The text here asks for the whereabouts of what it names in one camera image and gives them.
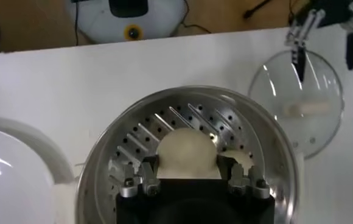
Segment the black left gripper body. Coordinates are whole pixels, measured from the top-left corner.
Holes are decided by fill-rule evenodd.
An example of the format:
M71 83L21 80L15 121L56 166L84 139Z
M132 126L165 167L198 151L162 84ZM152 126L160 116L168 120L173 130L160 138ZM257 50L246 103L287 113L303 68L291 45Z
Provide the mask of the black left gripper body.
M309 12L315 10L325 11L325 16L318 27L330 26L333 24L350 24L353 25L353 11L350 5L353 0L310 0L305 6L302 6L296 13L296 25L302 26Z

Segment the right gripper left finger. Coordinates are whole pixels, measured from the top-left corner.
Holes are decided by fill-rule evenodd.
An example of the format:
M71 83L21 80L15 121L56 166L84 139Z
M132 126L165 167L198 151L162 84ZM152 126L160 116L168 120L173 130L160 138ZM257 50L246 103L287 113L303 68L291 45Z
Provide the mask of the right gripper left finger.
M135 197L141 186L144 195L153 197L160 191L160 180L157 178L159 156L147 156L140 163L135 173L131 164L124 166L124 181L119 188L119 194L124 198Z

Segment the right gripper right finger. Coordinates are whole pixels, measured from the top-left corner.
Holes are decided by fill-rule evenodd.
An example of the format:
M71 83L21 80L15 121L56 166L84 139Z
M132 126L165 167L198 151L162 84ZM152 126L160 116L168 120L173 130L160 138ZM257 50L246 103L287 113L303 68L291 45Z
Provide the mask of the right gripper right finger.
M216 163L221 178L228 182L230 193L254 198L270 197L270 187L258 166L251 166L245 174L242 164L234 158L217 155Z

